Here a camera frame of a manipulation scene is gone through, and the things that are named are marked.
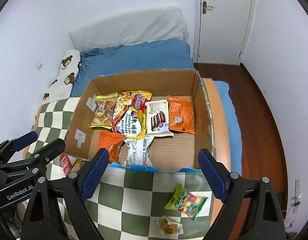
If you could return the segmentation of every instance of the door handle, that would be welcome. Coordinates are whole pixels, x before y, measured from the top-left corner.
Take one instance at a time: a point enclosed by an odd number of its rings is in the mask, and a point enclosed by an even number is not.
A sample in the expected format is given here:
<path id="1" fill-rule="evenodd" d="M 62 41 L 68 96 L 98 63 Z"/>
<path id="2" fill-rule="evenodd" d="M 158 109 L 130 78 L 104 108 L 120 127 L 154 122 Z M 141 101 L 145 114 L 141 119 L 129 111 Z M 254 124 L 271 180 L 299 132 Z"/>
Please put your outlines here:
<path id="1" fill-rule="evenodd" d="M 203 1 L 203 9 L 202 9 L 202 13 L 206 14 L 206 10 L 211 10 L 213 11 L 214 7 L 211 5 L 206 5 L 206 1 Z"/>

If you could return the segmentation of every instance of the checkered blanket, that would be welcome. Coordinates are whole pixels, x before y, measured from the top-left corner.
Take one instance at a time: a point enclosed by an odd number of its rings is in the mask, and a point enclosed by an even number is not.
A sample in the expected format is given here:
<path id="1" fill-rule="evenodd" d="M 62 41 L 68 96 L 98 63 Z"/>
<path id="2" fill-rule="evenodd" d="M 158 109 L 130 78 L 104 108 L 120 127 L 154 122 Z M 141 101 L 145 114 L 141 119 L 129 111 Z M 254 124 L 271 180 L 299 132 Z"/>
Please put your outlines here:
<path id="1" fill-rule="evenodd" d="M 63 138 L 79 98 L 69 98 L 43 105 L 37 115 L 38 141 L 26 156 L 56 138 Z M 49 180 L 64 177 L 59 157 L 47 165 Z M 178 211 L 166 210 L 175 186 L 180 183 L 195 195 L 208 197 L 194 222 Z M 66 204 L 58 199 L 60 211 L 69 233 L 78 239 L 71 224 Z M 142 172 L 107 167 L 92 198 L 84 205 L 98 230 L 110 240 L 202 239 L 210 228 L 214 196 L 202 173 Z M 156 218 L 166 215 L 183 224 L 184 234 L 164 236 Z"/>

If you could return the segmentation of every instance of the white snack package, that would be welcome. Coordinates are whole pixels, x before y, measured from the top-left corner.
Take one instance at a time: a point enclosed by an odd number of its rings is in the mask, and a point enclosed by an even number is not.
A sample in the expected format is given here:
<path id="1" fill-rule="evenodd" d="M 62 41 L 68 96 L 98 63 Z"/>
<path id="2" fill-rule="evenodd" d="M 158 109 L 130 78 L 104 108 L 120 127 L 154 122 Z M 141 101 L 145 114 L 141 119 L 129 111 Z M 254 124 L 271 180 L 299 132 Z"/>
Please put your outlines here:
<path id="1" fill-rule="evenodd" d="M 126 137 L 136 137 L 142 131 L 142 125 L 140 124 L 137 112 L 133 110 L 127 110 L 115 127 L 116 131 L 119 131 Z"/>
<path id="2" fill-rule="evenodd" d="M 152 143 L 154 136 L 146 136 L 145 138 L 132 140 L 126 139 L 124 142 L 128 146 L 128 155 L 123 166 L 129 167 L 132 164 L 153 167 L 148 155 L 148 148 Z"/>
<path id="3" fill-rule="evenodd" d="M 147 134 L 164 137 L 174 136 L 168 129 L 168 102 L 166 99 L 149 101 L 145 103 L 146 111 L 146 130 Z"/>

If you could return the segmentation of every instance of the chocolate wafer package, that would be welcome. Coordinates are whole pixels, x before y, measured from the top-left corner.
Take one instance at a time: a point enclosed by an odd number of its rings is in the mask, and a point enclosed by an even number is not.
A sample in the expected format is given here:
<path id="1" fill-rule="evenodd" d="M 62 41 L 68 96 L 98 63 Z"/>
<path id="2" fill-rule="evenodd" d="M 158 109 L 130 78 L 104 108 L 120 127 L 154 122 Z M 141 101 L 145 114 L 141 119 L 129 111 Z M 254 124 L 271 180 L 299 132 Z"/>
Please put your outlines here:
<path id="1" fill-rule="evenodd" d="M 168 102 L 166 99 L 145 103 L 147 134 L 164 137 L 174 134 L 168 129 Z"/>

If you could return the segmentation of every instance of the blue bed sheet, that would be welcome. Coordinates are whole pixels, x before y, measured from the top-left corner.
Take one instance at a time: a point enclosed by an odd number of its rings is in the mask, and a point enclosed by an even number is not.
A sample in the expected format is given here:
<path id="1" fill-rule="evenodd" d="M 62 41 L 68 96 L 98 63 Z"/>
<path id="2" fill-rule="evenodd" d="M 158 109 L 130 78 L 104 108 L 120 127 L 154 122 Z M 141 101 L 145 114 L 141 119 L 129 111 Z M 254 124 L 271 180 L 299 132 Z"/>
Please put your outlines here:
<path id="1" fill-rule="evenodd" d="M 242 175 L 242 138 L 235 108 L 229 96 L 230 86 L 223 81 L 214 81 L 217 92 L 221 98 L 222 106 L 227 123 L 227 130 L 230 139 L 231 171 Z"/>
<path id="2" fill-rule="evenodd" d="M 81 95 L 89 80 L 97 76 L 129 71 L 189 68 L 194 68 L 190 48 L 186 42 L 178 39 L 83 51 L 71 97 Z"/>

